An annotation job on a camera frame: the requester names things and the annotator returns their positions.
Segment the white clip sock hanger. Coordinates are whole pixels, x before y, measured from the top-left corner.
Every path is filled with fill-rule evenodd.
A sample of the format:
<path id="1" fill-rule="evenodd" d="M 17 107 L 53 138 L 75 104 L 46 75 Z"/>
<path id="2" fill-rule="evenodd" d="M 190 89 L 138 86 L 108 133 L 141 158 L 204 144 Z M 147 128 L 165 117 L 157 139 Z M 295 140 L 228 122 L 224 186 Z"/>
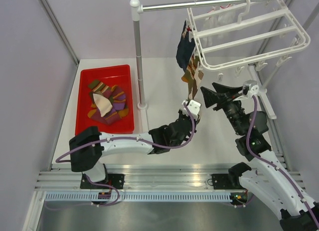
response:
<path id="1" fill-rule="evenodd" d="M 215 16 L 215 15 L 223 14 L 226 12 L 225 10 L 211 11 L 212 8 L 204 9 L 202 7 L 198 7 L 198 8 L 192 8 L 191 10 L 194 16 L 203 15 L 208 12 L 212 12 L 213 13 L 212 16 Z M 235 19 L 233 23 L 237 21 L 238 14 L 242 13 L 244 10 L 245 10 L 244 8 L 234 10 L 236 14 L 235 14 Z M 242 19 L 249 20 L 253 17 L 265 15 L 267 13 L 271 13 L 276 10 L 280 10 L 280 6 L 278 2 L 275 0 L 272 0 L 269 3 L 266 3 L 266 2 L 255 3 L 251 5 L 249 13 L 246 16 L 244 16 Z M 195 20 L 195 25 L 198 31 L 204 30 L 202 29 L 202 27 L 203 27 L 205 19 L 206 17 Z M 226 34 L 227 36 L 225 36 L 221 40 L 215 41 L 213 46 L 219 46 L 223 43 L 231 43 L 237 40 L 243 40 L 250 36 L 257 36 L 263 33 L 267 33 L 271 30 L 273 22 L 274 20 L 271 19 L 266 22 L 255 24 L 251 27 L 241 27 L 238 30 L 233 30 L 230 32 L 222 32 L 223 34 Z M 230 63 L 236 60 L 241 60 L 249 56 L 254 56 L 257 54 L 259 50 L 262 50 L 264 53 L 267 53 L 267 52 L 272 52 L 272 51 L 288 48 L 289 46 L 292 45 L 292 43 L 294 43 L 294 40 L 296 38 L 299 38 L 299 36 L 297 35 L 297 32 L 291 28 L 290 21 L 286 19 L 285 17 L 282 17 L 280 19 L 279 24 L 276 27 L 277 30 L 280 30 L 282 28 L 287 28 L 288 32 L 283 35 L 276 35 L 271 37 L 270 40 L 267 41 L 265 48 L 261 47 L 263 41 L 258 40 L 258 41 L 254 41 L 247 44 L 230 46 L 228 48 L 224 48 L 222 50 L 218 50 L 214 52 L 212 51 L 208 52 L 205 54 L 205 60 L 209 65 L 216 66 L 216 65 L 221 65 L 223 63 Z M 205 47 L 202 42 L 202 48 L 208 48 L 208 47 L 212 47 L 212 46 Z M 195 55 L 199 56 L 199 51 L 197 51 L 196 49 L 195 49 Z"/>

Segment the purple striped sock front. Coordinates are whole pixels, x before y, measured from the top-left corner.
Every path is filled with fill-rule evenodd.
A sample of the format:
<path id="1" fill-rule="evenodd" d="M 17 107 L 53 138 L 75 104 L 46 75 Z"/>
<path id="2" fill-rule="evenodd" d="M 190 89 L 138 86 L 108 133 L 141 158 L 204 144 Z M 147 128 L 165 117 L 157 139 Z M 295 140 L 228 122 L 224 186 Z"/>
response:
<path id="1" fill-rule="evenodd" d="M 99 123 L 110 126 L 128 116 L 127 95 L 121 87 L 112 87 L 100 82 L 89 93 L 92 101 L 87 116 Z"/>

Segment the purple striped sock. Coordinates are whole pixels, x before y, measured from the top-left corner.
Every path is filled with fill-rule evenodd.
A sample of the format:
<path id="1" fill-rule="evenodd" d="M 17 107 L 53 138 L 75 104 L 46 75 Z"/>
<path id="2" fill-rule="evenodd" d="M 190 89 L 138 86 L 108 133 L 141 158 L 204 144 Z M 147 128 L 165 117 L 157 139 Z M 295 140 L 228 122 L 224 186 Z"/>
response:
<path id="1" fill-rule="evenodd" d="M 104 116 L 101 115 L 101 112 L 98 108 L 95 108 L 93 110 L 90 110 L 87 116 L 94 121 L 108 126 L 122 119 L 119 113 L 114 108 L 112 108 L 111 111 Z"/>
<path id="2" fill-rule="evenodd" d="M 92 101 L 87 116 L 99 123 L 110 126 L 128 116 L 127 95 L 121 87 L 112 87 L 100 82 L 89 93 Z"/>

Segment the purple striped sock back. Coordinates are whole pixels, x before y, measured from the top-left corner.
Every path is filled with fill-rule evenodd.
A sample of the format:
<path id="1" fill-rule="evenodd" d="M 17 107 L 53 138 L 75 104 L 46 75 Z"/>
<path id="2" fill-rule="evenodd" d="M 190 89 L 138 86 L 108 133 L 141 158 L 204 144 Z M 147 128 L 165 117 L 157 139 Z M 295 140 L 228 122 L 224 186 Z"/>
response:
<path id="1" fill-rule="evenodd" d="M 104 116 L 101 115 L 101 112 L 98 108 L 95 108 L 93 110 L 90 110 L 87 116 L 94 121 L 108 126 L 122 119 L 119 113 L 114 108 L 112 108 L 111 111 Z"/>

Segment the brown cream striped sock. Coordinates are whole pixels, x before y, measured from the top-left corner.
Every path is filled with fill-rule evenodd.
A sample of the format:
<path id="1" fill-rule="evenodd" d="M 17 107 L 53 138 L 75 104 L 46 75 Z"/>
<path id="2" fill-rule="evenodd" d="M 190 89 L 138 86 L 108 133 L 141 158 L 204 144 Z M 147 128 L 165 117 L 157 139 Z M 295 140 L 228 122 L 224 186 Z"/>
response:
<path id="1" fill-rule="evenodd" d="M 106 116 L 113 108 L 110 100 L 101 94 L 93 93 L 93 100 L 101 117 Z"/>

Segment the olive green striped sock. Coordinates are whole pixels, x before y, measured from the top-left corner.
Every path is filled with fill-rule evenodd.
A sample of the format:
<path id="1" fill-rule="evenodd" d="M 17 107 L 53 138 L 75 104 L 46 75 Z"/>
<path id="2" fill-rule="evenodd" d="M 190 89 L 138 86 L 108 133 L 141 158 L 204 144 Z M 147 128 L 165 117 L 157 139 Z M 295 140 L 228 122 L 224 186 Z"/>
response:
<path id="1" fill-rule="evenodd" d="M 100 80 L 94 80 L 88 85 L 88 87 L 91 90 L 90 97 L 92 99 L 93 105 L 95 105 L 93 100 L 93 93 L 98 93 L 110 100 L 113 108 L 119 113 L 121 118 L 128 115 L 129 108 L 127 106 L 127 96 L 120 86 L 108 86 Z"/>

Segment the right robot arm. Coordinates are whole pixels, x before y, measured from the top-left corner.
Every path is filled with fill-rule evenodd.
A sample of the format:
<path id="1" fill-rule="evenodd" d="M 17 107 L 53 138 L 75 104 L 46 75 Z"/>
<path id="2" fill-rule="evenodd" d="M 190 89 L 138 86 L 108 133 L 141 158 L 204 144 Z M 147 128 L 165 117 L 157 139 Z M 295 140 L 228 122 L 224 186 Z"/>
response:
<path id="1" fill-rule="evenodd" d="M 269 128 L 267 114 L 258 110 L 257 81 L 242 87 L 213 83 L 213 90 L 201 87 L 206 108 L 223 110 L 239 136 L 236 147 L 248 163 L 228 170 L 230 187 L 251 192 L 278 218 L 284 231 L 317 231 L 319 204 L 292 178 L 264 138 Z"/>

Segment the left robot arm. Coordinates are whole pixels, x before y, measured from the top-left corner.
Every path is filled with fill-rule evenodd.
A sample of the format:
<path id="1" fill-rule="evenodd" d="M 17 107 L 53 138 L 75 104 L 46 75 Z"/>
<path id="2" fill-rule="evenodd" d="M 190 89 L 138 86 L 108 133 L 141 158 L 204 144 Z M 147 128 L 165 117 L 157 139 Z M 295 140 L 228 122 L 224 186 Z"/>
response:
<path id="1" fill-rule="evenodd" d="M 99 189 L 109 183 L 109 176 L 100 158 L 114 154 L 137 153 L 158 155 L 179 149 L 190 142 L 200 119 L 198 107 L 183 108 L 178 118 L 148 132 L 129 135 L 115 135 L 100 132 L 91 126 L 69 141 L 71 170 L 89 177 Z"/>

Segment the white fluffy socks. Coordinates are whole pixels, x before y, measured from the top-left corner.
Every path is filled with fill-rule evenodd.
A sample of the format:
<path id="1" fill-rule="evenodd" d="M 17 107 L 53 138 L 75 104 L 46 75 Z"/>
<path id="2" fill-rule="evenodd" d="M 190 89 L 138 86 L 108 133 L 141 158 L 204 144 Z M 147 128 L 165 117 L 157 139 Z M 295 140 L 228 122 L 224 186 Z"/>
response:
<path id="1" fill-rule="evenodd" d="M 233 4 L 228 4 L 227 6 L 214 6 L 211 11 L 218 11 L 218 10 L 224 10 L 226 9 L 227 12 L 215 16 L 207 17 L 204 20 L 204 24 L 202 29 L 212 29 L 217 28 L 220 26 L 231 24 L 235 19 L 235 11 L 229 11 L 229 9 L 234 6 Z M 213 46 L 214 42 L 217 40 L 221 40 L 227 36 L 226 34 L 220 33 L 217 35 L 211 35 L 202 38 L 203 45 L 205 47 L 207 46 Z"/>

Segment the olive brown patterned sock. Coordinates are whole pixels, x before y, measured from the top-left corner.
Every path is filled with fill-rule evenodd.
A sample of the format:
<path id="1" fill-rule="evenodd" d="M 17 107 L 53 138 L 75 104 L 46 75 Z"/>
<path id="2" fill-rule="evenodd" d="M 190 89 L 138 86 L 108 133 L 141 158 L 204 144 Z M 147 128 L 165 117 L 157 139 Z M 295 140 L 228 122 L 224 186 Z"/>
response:
<path id="1" fill-rule="evenodd" d="M 195 98 L 203 76 L 204 73 L 202 71 L 199 56 L 193 54 L 186 67 L 185 73 L 181 78 L 182 81 L 188 85 L 188 100 Z"/>

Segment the navy blue sock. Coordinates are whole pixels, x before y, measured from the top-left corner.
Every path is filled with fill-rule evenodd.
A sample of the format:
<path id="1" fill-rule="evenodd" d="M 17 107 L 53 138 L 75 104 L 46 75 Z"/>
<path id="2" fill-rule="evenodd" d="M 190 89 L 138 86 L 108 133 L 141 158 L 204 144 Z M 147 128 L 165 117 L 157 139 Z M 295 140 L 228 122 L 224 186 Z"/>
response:
<path id="1" fill-rule="evenodd" d="M 193 38 L 192 29 L 188 20 L 185 20 L 175 56 L 177 64 L 183 71 L 186 71 L 194 49 L 195 41 Z"/>

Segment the red plastic bin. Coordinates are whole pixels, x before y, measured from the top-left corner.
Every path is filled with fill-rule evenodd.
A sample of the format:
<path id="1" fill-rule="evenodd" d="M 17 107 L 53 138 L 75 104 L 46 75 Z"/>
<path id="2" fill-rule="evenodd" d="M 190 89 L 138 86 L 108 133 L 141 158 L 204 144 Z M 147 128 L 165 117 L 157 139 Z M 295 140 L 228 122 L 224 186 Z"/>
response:
<path id="1" fill-rule="evenodd" d="M 80 73 L 75 134 L 132 134 L 135 128 L 130 66 L 84 69 Z"/>

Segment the silver drying rack stand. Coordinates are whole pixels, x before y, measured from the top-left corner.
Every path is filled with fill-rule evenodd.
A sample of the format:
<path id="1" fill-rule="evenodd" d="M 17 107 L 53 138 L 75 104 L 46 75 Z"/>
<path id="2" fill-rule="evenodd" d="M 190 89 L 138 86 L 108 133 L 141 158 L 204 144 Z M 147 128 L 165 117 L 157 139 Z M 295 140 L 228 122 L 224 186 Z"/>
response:
<path id="1" fill-rule="evenodd" d="M 284 2 L 284 0 L 275 0 L 278 2 L 280 6 L 280 10 L 273 11 L 271 13 L 267 13 L 265 15 L 256 16 L 249 20 L 243 20 L 242 18 L 246 16 L 252 4 L 259 2 L 269 3 L 272 0 L 195 0 L 188 2 L 180 2 L 180 3 L 166 3 L 166 4 L 157 4 L 157 5 L 146 5 L 143 6 L 139 0 L 130 0 L 131 6 L 131 14 L 134 26 L 134 36 L 135 36 L 135 50 L 136 50 L 136 64 L 137 64 L 137 74 L 138 74 L 138 89 L 139 89 L 139 102 L 137 107 L 141 110 L 142 113 L 142 127 L 148 127 L 148 119 L 146 109 L 148 107 L 145 100 L 145 92 L 144 92 L 144 80 L 143 80 L 143 65 L 142 65 L 142 48 L 141 48 L 141 34 L 140 34 L 140 15 L 147 11 L 157 11 L 157 10 L 173 10 L 173 9 L 187 9 L 189 22 L 191 25 L 191 31 L 193 32 L 193 38 L 195 41 L 195 49 L 199 51 L 199 58 L 201 60 L 201 65 L 203 68 L 209 71 L 220 71 L 229 68 L 235 68 L 237 72 L 242 70 L 244 65 L 255 66 L 255 71 L 260 71 L 266 66 L 266 60 L 272 58 L 278 58 L 277 66 L 280 67 L 283 63 L 285 63 L 289 59 L 289 55 L 296 53 L 300 50 L 306 48 L 310 43 L 310 37 L 306 33 L 306 28 L 301 26 L 297 20 L 294 20 L 292 13 L 290 12 L 288 6 Z M 202 7 L 202 6 L 210 6 L 210 5 L 224 5 L 231 4 L 231 8 L 226 8 L 226 12 L 231 12 L 233 10 L 237 10 L 240 8 L 244 8 L 245 10 L 238 14 L 237 21 L 235 23 L 230 23 L 225 26 L 220 26 L 217 28 L 206 29 L 203 31 L 198 31 L 195 25 L 195 20 L 202 19 L 205 17 L 212 16 L 212 12 L 208 12 L 203 15 L 194 16 L 192 14 L 193 7 Z M 271 37 L 276 35 L 283 35 L 288 32 L 287 28 L 282 28 L 277 30 L 276 27 L 279 24 L 279 21 L 282 17 L 288 19 L 291 23 L 291 28 L 297 32 L 299 38 L 294 40 L 291 46 L 282 50 L 276 50 L 272 52 L 264 53 L 262 50 L 259 50 L 256 55 L 249 56 L 243 58 L 241 60 L 236 60 L 230 63 L 223 63 L 221 65 L 209 65 L 205 60 L 205 54 L 208 52 L 214 52 L 218 50 L 222 50 L 224 48 L 228 48 L 230 46 L 242 45 L 251 43 L 254 41 L 262 40 L 263 43 L 261 45 L 262 48 L 265 48 L 267 41 L 270 40 Z M 208 36 L 208 35 L 216 35 L 222 32 L 230 32 L 233 30 L 238 30 L 241 27 L 251 27 L 255 24 L 266 22 L 268 20 L 274 20 L 272 24 L 272 28 L 269 32 L 263 33 L 257 36 L 250 36 L 243 40 L 237 40 L 231 43 L 223 43 L 219 46 L 212 46 L 208 48 L 202 48 L 202 42 L 200 38 Z"/>

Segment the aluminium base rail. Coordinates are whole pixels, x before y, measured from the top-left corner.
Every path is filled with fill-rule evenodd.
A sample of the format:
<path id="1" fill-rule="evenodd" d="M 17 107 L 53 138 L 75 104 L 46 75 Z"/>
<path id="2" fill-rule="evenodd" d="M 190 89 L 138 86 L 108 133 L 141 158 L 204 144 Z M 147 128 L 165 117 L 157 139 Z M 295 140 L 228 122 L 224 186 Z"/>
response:
<path id="1" fill-rule="evenodd" d="M 206 165 L 120 165 L 107 164 L 109 174 L 124 175 L 124 191 L 132 192 L 204 192 L 212 191 L 207 184 L 212 174 L 226 174 L 233 164 Z M 78 191 L 81 174 L 71 171 L 68 164 L 53 164 L 51 170 L 38 175 L 36 191 Z"/>

